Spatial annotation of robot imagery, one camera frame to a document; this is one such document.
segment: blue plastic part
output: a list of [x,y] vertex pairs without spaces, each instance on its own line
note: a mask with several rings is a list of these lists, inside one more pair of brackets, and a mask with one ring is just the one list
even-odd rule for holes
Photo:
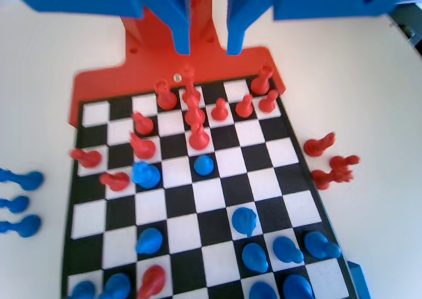
[[340,248],[336,244],[329,242],[320,232],[307,233],[303,242],[307,251],[314,258],[339,258],[342,255]]
[[355,283],[359,299],[371,299],[371,295],[369,294],[369,289],[362,271],[362,267],[352,261],[348,261],[347,264],[349,266],[351,276]]
[[160,171],[147,162],[135,162],[132,169],[132,180],[144,189],[151,189],[158,185],[161,179]]
[[231,216],[231,223],[236,231],[250,238],[256,227],[256,213],[248,208],[238,208]]
[[249,299],[277,299],[276,292],[266,282],[258,281],[249,291]]
[[24,212],[29,206],[29,198],[18,195],[12,200],[0,199],[0,208],[8,208],[12,213]]
[[245,245],[242,251],[242,260],[245,266],[258,273],[265,273],[268,270],[265,251],[256,243]]
[[126,299],[131,293],[131,281],[125,274],[110,277],[98,299]]
[[152,255],[156,253],[163,244],[163,234],[156,228],[147,228],[139,236],[136,243],[136,252],[138,254]]
[[201,176],[207,176],[214,170],[214,162],[210,157],[201,155],[195,160],[193,168],[197,174],[200,174]]
[[312,299],[312,287],[305,277],[289,275],[283,283],[283,295],[285,299]]

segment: red pawn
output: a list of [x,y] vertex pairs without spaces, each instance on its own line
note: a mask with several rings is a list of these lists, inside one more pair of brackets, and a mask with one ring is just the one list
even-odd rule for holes
[[236,113],[240,117],[249,117],[252,114],[252,94],[247,94],[243,100],[236,105]]
[[324,150],[334,144],[336,135],[334,132],[331,132],[323,139],[309,139],[303,145],[303,150],[311,157],[319,157],[323,154]]
[[82,149],[72,150],[71,158],[79,161],[79,163],[85,168],[94,168],[98,166],[102,160],[101,154],[97,150],[85,152]]
[[132,115],[135,122],[135,129],[141,135],[149,135],[154,130],[154,123],[149,117],[144,117],[141,113],[135,112]]
[[211,111],[211,116],[216,121],[224,121],[229,115],[229,111],[226,108],[226,101],[223,98],[218,98],[217,104]]
[[131,146],[139,159],[150,159],[156,153],[156,145],[149,139],[140,139],[131,132]]
[[142,277],[142,286],[138,291],[137,299],[149,299],[159,294],[166,284],[166,272],[161,266],[154,265],[148,268]]
[[258,106],[261,111],[264,113],[270,113],[276,108],[276,99],[278,97],[278,92],[276,90],[271,90],[266,98],[262,99]]
[[259,71],[259,76],[252,80],[251,82],[251,90],[255,94],[266,94],[268,89],[270,88],[270,83],[268,80],[271,78],[273,73],[271,66],[262,66],[261,70]]
[[102,174],[100,182],[103,185],[108,185],[113,191],[122,191],[129,185],[130,179],[125,172],[118,172],[116,174]]

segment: white surface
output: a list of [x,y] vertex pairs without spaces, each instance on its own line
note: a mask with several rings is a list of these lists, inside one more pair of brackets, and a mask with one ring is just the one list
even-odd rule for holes
[[[227,0],[214,0],[214,22],[227,42]],[[125,58],[118,18],[38,14],[24,5],[0,10],[0,165],[40,169],[42,188],[29,212],[44,223],[30,239],[0,236],[0,294],[57,299],[71,160],[66,124],[73,76]],[[422,61],[386,17],[272,22],[268,11],[245,45],[267,46],[287,87],[283,101],[300,142],[337,133],[311,169],[335,154],[358,154],[350,184],[322,200],[345,256],[360,263],[374,299],[420,298]],[[2,184],[2,197],[21,190]],[[20,216],[0,211],[3,220]],[[398,252],[411,260],[391,260]]]

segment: red chess piece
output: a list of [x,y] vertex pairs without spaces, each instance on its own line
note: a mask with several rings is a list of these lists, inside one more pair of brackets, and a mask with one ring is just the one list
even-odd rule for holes
[[236,105],[236,113],[240,117],[249,117],[252,114],[252,94],[247,94],[243,100]]
[[334,132],[331,132],[323,139],[309,139],[303,145],[303,150],[311,157],[321,156],[328,147],[334,144],[336,135]]
[[71,151],[71,158],[76,159],[85,168],[94,168],[98,166],[102,160],[101,154],[96,150],[85,152],[82,149],[74,149]]
[[276,108],[276,99],[278,97],[278,92],[277,90],[271,90],[266,98],[262,99],[258,106],[259,109],[261,111],[263,111],[264,113],[270,113],[272,112],[272,110],[274,110]]
[[116,174],[102,174],[100,182],[103,185],[108,185],[113,191],[122,191],[127,188],[130,182],[129,176],[125,172],[118,172]]
[[135,122],[135,129],[141,135],[149,135],[154,130],[154,123],[149,117],[144,117],[141,113],[135,112],[132,115]]
[[139,159],[150,159],[156,153],[156,145],[149,139],[140,139],[131,132],[131,146]]
[[138,291],[137,299],[149,299],[159,294],[166,284],[166,272],[161,266],[154,265],[148,268],[142,277],[142,286]]
[[255,94],[266,94],[268,89],[270,88],[270,83],[268,80],[271,78],[273,73],[273,69],[271,66],[262,66],[261,70],[259,71],[259,75],[257,78],[253,79],[251,82],[251,90]]
[[226,101],[223,98],[218,98],[217,104],[211,111],[211,116],[216,121],[224,121],[229,115],[229,111],[226,108]]
[[154,91],[157,92],[157,104],[163,110],[171,110],[176,106],[177,97],[170,91],[169,84],[166,80],[161,79],[156,82]]

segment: blue chess piece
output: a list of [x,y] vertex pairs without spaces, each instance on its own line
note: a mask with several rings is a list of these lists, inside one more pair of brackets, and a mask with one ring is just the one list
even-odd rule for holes
[[243,248],[242,260],[245,266],[252,271],[265,273],[268,270],[265,252],[256,243],[249,243]]
[[156,228],[147,228],[139,236],[136,243],[136,252],[138,254],[152,255],[156,253],[163,244],[163,234]]
[[292,261],[299,264],[303,261],[303,253],[296,248],[295,243],[288,237],[279,236],[274,240],[272,249],[276,257],[284,263],[291,263]]

